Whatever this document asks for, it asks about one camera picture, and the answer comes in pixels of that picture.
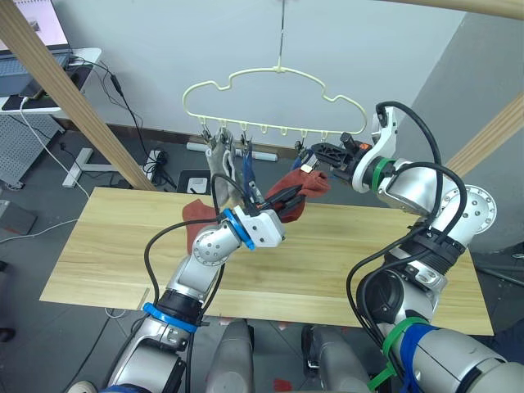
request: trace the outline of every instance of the red towel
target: red towel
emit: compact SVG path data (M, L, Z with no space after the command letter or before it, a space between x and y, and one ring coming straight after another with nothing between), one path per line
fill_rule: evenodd
M189 221L192 219L213 219L216 217L215 208L211 206L204 205L200 199L188 203L182 209L182 218L184 221ZM186 227L187 230L187 253L190 255L192 253L193 242L195 237L201 231L202 228L213 225L210 224L193 224Z
M327 179L328 177L326 174L324 172L320 172L319 170L314 170L307 174L298 168L281 178L274 186L271 187L265 197L271 197L284 188L301 184L302 189L298 192L299 195L304 195L309 198L317 198L331 189ZM298 220L300 215L302 215L302 211L304 211L304 207L305 201L302 201L296 207L296 209L289 212L280 220L283 223L290 223L291 221Z

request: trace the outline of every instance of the wheel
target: wheel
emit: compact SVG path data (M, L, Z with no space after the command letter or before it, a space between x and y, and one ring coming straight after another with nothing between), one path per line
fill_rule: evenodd
M76 382L67 393L98 393L97 388L87 381Z

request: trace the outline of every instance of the white hanger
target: white hanger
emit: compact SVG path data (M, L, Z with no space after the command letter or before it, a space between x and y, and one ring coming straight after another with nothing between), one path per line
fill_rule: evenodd
M341 94L339 94L339 95L337 95L337 96L335 96L333 98L328 97L326 95L326 84L322 80L320 80L319 78L316 78L313 75L306 74L305 72L302 72L302 71L299 71L299 70L293 70L292 68L282 67L281 62L282 62L282 44L283 44L283 39L284 39L284 9L285 9L285 4L286 4L286 0L282 0L282 31L281 31L281 35L280 35L280 53L278 55L278 63L277 63L277 65L275 67L269 67L269 68L251 68L249 70L241 70L241 71L234 72L234 73L229 75L228 84L226 86L220 86L214 80L206 80L205 82L200 82L198 84L193 84L192 86L187 88L187 90L182 95L183 109L186 111L186 113L188 115L198 118L198 120L200 121L200 123L202 125L206 125L207 120L217 120L220 123L221 127L227 127L228 123L239 124L240 128L244 132L247 131L247 127L248 126L255 126L255 127L258 127L260 129L262 134L266 134L268 132L268 129L279 129L280 133L282 135L284 135L284 136L287 135L287 132L289 130L299 131L303 138L307 137L308 133L320 133L321 134L321 139L323 141L326 140L326 138L328 137L329 134L341 134L341 133L344 133L344 132L348 132L348 133L352 133L352 134L362 133L364 131L364 129L366 128L366 125L368 123L368 118L366 116L365 109L358 102L352 100L351 98L349 98L347 96L341 95ZM295 75L299 75L299 76L303 76L303 77L305 77L307 79L313 80L315 83L319 84L320 87L322 88L321 95L322 95L322 98L324 100L326 100L328 102L335 102L336 100L340 99L340 100L346 101L346 102L356 106L359 109L359 111L360 111L360 113L362 114L362 117L363 117L362 127L358 131L331 131L331 130L326 130L326 129L300 129L300 128L296 128L296 127L288 127L288 126L282 126L282 125L276 125L276 124L254 123L254 122L245 121L245 120L226 119L226 118L221 118L221 117L201 115L201 114L193 113L193 112L191 112L187 108L187 96L193 90L198 89L198 88L202 88L202 87L207 86L207 85L213 85L219 91L222 92L224 90L229 90L233 86L233 79L235 79L236 77L238 77L240 75L254 74L254 73L258 73L258 72L276 72L276 73L279 73L279 74L289 72L289 73L292 73L292 74L295 74Z

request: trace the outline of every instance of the gray box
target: gray box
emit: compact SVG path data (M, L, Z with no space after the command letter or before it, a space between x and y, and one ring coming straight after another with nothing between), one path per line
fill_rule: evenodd
M16 203L0 199L0 228L17 235L26 235L33 227L36 215Z

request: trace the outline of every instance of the white wall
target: white wall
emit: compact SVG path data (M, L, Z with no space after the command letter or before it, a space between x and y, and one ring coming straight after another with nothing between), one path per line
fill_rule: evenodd
M73 47L100 47L145 127L199 133L183 111L191 84L251 67L275 66L279 0L55 0ZM346 94L371 119L386 99L411 104L459 26L463 13L369 0L287 0L282 65L322 79L328 95ZM289 126L354 130L359 112L320 99L316 84L293 75L248 75L219 93L195 92L193 111ZM108 103L96 78L87 96L108 123L132 124ZM213 131L216 124L210 124ZM232 127L235 133L240 129ZM292 146L299 135L278 131L260 143ZM309 137L317 142L319 137Z
M524 90L524 23L467 14L418 94L414 110L426 121L447 162ZM400 124L397 156L431 160L412 121ZM493 226L470 249L489 252L524 242L524 129L464 176L495 199Z

